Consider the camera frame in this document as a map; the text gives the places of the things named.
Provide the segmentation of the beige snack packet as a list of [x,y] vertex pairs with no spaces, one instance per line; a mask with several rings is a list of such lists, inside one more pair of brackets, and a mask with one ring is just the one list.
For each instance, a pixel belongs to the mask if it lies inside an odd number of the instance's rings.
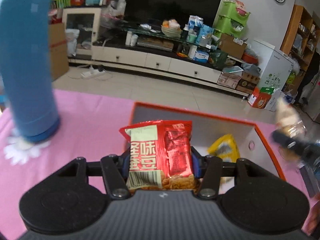
[[284,98],[278,98],[276,103],[276,126],[289,138],[306,136],[306,127],[298,112]]

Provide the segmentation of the red bean snack bag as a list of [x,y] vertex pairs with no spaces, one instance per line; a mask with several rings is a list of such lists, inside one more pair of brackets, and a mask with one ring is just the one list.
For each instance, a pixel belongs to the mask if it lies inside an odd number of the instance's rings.
[[146,121],[123,127],[130,143],[126,185],[136,190],[196,190],[191,156],[193,123],[184,120]]

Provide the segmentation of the yellow snack bag in box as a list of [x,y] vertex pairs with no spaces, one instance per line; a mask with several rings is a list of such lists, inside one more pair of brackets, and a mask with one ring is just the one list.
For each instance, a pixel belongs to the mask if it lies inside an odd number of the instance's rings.
[[217,139],[207,152],[229,163],[235,163],[240,158],[240,152],[232,134],[226,134]]

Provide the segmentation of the orange storage box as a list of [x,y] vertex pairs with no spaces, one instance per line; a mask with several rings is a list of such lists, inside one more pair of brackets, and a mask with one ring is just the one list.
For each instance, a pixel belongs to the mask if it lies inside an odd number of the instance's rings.
[[193,123],[191,145],[200,155],[206,155],[209,146],[226,134],[232,134],[240,156],[256,163],[282,180],[285,174],[274,153],[269,135],[256,122],[228,116],[208,114],[188,109],[135,102],[131,124],[151,120],[189,120]]

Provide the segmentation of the pink floral tablecloth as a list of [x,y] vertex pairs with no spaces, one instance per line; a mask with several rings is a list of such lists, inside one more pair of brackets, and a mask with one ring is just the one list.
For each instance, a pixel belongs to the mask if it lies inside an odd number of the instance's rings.
[[[120,128],[130,123],[134,101],[108,96],[56,90],[61,124],[48,142],[22,155],[9,153],[17,140],[9,110],[1,116],[1,233],[17,239],[25,232],[18,211],[22,195],[35,184],[77,157],[99,161],[108,154],[120,155],[126,141]],[[280,155],[271,140],[275,126],[254,121],[268,134],[268,141],[283,169],[286,181],[306,192],[299,169]]]

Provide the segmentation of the white mini fridge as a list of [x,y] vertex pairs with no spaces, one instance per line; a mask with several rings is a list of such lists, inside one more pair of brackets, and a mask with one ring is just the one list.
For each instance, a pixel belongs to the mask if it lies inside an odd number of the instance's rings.
[[258,56],[260,80],[257,87],[282,90],[294,67],[293,59],[263,40],[252,39],[249,44]]

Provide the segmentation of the white tv cabinet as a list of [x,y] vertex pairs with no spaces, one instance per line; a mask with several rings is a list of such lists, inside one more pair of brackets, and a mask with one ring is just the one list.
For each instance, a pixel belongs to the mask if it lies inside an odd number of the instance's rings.
[[249,94],[218,84],[219,70],[168,56],[136,51],[131,47],[92,46],[92,61],[96,65],[132,72],[168,77],[176,80],[224,90],[248,97]]

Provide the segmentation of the white power strip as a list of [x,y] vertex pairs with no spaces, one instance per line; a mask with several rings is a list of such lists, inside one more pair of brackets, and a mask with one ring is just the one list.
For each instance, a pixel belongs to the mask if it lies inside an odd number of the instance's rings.
[[99,69],[90,68],[89,70],[81,73],[81,78],[82,79],[92,79],[92,78],[95,78],[95,77],[102,76],[105,73],[106,73],[105,70],[101,70],[100,71]]

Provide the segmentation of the brown cardboard box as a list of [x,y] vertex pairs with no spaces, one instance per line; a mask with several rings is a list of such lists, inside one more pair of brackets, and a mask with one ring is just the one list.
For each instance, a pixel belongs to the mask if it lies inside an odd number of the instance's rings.
[[63,23],[49,26],[49,47],[52,80],[56,80],[69,71],[67,40]]

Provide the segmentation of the green stacked storage bins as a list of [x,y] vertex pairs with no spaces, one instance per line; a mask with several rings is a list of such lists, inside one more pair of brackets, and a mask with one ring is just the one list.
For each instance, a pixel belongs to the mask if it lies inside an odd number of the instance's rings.
[[239,0],[223,1],[213,35],[220,38],[222,34],[227,34],[241,38],[250,14]]

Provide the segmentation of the blue thermos jug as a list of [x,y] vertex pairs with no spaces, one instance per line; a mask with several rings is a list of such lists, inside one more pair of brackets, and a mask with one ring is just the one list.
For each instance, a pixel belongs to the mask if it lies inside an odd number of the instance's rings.
[[15,126],[29,142],[59,128],[49,51],[50,0],[1,0],[1,76]]

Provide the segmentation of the white glass door cabinet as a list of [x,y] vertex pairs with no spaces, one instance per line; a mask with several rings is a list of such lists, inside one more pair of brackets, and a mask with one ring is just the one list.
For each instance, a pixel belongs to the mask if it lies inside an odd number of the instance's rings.
[[76,39],[76,55],[71,58],[92,59],[93,43],[99,36],[100,16],[100,7],[72,7],[63,10],[62,22],[65,29],[79,31]]

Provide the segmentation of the fruit bowl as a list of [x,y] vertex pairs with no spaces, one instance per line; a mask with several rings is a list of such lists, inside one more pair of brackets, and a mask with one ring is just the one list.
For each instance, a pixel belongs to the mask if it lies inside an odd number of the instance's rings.
[[182,30],[175,19],[164,20],[161,26],[161,31],[166,37],[180,38]]

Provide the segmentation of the black television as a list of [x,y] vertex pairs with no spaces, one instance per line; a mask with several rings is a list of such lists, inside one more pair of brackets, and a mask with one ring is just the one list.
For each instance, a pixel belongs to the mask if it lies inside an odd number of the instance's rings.
[[199,16],[211,27],[220,3],[221,0],[126,0],[124,18],[137,23],[175,19],[183,25],[190,16]]

